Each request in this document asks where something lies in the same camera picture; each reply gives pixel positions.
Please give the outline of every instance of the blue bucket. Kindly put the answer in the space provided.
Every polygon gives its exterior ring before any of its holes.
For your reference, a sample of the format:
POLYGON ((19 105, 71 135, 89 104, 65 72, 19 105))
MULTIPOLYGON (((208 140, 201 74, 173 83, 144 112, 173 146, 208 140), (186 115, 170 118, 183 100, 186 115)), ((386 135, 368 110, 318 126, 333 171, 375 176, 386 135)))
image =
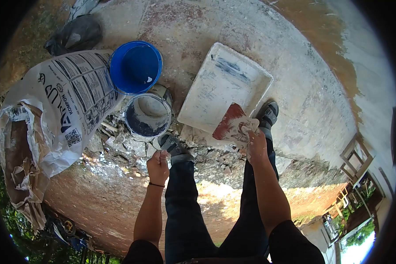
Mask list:
POLYGON ((137 95, 147 92, 157 82, 162 68, 158 49, 145 41, 131 41, 113 52, 110 77, 119 90, 137 95))

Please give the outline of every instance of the gray sneaker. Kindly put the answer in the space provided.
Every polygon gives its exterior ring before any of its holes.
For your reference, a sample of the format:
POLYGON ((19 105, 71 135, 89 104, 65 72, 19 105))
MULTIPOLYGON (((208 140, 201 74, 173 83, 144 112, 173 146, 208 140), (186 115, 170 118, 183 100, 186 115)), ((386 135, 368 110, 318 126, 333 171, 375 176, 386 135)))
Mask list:
POLYGON ((275 101, 268 101, 263 105, 257 115, 260 121, 259 129, 264 132, 266 138, 273 141, 271 127, 276 123, 279 115, 279 105, 275 101))
POLYGON ((192 161, 195 162, 194 156, 180 145, 179 140, 172 135, 170 132, 165 132, 163 135, 158 137, 158 144, 162 150, 167 150, 171 155, 172 165, 177 162, 182 161, 192 161))

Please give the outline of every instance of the forearm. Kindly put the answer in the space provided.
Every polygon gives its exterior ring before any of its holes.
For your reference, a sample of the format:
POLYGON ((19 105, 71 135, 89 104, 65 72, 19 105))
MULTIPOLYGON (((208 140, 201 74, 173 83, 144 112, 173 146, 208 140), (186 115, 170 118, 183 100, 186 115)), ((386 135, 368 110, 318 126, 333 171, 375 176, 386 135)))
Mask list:
POLYGON ((134 240, 147 240, 158 247, 162 230, 161 196, 163 188, 148 185, 144 202, 136 218, 134 240))
POLYGON ((290 220, 290 206, 268 157, 253 165, 258 208, 269 236, 281 222, 290 220))

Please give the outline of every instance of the sky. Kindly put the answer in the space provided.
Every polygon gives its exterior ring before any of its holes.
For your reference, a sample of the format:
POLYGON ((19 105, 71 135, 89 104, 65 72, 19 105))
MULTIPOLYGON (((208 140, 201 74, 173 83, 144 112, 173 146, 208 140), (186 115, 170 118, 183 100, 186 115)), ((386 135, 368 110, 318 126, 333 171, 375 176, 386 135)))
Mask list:
POLYGON ((370 251, 374 242, 374 232, 372 232, 367 239, 360 246, 346 247, 341 254, 342 264, 359 264, 370 251))

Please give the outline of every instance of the black plastic bag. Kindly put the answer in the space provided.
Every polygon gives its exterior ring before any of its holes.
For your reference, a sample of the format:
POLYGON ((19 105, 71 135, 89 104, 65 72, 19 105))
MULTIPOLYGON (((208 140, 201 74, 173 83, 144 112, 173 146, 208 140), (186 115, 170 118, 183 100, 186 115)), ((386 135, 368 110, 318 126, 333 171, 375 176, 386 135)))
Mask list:
POLYGON ((56 31, 44 48, 55 57, 74 51, 91 50, 102 37, 101 25, 94 16, 82 15, 56 31))

